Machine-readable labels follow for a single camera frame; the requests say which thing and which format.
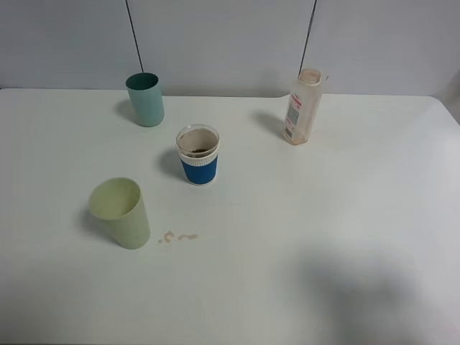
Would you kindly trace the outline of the light green plastic cup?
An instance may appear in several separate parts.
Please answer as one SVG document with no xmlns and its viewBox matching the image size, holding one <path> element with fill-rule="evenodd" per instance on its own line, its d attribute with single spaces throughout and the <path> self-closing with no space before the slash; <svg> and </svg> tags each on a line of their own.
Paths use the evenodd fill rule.
<svg viewBox="0 0 460 345">
<path fill-rule="evenodd" d="M 142 192 L 129 178 L 112 178 L 95 187 L 88 210 L 125 249 L 139 249 L 150 239 Z"/>
</svg>

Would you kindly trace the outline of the glass cup with blue sleeve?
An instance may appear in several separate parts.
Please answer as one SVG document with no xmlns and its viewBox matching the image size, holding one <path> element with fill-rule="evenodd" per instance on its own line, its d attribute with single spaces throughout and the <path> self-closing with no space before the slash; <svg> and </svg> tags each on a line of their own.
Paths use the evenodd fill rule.
<svg viewBox="0 0 460 345">
<path fill-rule="evenodd" d="M 184 127 L 176 136 L 176 147 L 186 178 L 194 185 L 208 185 L 216 177 L 220 136 L 205 124 Z"/>
</svg>

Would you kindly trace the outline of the teal plastic cup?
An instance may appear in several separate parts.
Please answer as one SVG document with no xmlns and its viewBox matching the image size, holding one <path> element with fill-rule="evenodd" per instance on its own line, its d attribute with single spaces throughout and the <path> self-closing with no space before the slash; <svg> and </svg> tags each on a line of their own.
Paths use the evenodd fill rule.
<svg viewBox="0 0 460 345">
<path fill-rule="evenodd" d="M 165 116 L 160 79 L 153 73 L 136 73 L 127 78 L 125 85 L 139 124 L 159 125 Z"/>
</svg>

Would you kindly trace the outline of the clear plastic drink bottle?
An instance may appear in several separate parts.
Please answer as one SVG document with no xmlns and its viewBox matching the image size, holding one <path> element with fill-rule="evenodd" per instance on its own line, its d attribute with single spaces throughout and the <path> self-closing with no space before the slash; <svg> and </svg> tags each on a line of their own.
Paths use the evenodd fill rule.
<svg viewBox="0 0 460 345">
<path fill-rule="evenodd" d="M 285 115 L 283 134 L 292 145 L 308 141 L 322 94 L 320 71 L 303 69 L 291 88 Z"/>
</svg>

